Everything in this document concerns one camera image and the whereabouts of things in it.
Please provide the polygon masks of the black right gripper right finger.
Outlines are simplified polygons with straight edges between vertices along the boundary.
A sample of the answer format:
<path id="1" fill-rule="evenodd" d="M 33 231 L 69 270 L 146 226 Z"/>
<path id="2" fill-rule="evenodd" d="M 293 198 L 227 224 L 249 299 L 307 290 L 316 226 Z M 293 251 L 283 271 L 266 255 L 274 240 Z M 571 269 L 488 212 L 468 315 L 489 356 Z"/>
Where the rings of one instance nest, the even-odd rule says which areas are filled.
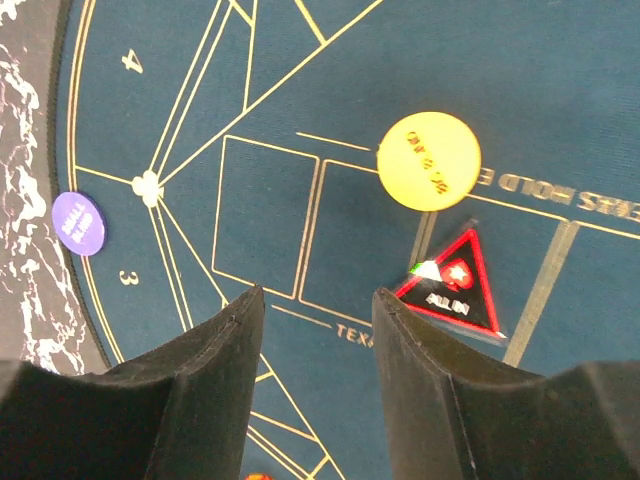
<path id="1" fill-rule="evenodd" d="M 396 479 L 635 479 L 639 365 L 544 377 L 488 357 L 410 311 L 372 301 Z"/>

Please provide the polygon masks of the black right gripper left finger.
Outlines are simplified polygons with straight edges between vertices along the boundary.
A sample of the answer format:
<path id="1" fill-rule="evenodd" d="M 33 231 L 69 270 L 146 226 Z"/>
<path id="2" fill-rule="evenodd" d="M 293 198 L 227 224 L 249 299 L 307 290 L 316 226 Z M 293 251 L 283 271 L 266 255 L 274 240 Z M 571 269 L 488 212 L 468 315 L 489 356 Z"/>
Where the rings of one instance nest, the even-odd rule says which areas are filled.
<path id="1" fill-rule="evenodd" d="M 264 294 L 103 374 L 1 364 L 5 479 L 236 479 L 259 363 Z"/>

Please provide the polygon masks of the purple small blind button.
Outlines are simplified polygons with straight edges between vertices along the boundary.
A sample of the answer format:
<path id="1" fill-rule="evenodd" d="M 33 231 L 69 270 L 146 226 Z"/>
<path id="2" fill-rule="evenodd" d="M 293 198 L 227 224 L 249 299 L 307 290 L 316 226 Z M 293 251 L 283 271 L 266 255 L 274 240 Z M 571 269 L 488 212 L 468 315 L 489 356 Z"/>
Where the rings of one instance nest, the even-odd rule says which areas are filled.
<path id="1" fill-rule="evenodd" d="M 52 207 L 54 230 L 72 253 L 93 256 L 104 246 L 106 224 L 94 201 L 80 192 L 59 194 Z"/>

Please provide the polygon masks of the yellow big blind button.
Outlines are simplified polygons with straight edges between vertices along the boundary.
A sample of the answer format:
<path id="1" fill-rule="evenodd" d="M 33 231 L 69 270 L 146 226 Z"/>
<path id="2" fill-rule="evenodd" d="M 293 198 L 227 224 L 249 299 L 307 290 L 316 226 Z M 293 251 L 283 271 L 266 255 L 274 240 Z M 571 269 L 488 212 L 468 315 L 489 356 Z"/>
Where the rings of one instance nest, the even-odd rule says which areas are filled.
<path id="1" fill-rule="evenodd" d="M 443 112 L 414 113 L 397 121 L 376 153 L 385 191 L 400 205 L 421 212 L 448 209 L 474 188 L 482 153 L 462 120 Z"/>

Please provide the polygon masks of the orange poker chip stack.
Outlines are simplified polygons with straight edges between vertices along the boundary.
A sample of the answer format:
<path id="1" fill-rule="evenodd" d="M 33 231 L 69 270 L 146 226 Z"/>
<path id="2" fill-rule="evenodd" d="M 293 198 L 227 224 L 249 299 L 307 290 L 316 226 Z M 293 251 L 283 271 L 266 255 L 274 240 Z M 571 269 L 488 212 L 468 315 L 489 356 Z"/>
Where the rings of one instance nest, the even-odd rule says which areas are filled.
<path id="1" fill-rule="evenodd" d="M 244 480 L 274 480 L 274 478 L 264 473 L 253 472 L 248 474 Z"/>

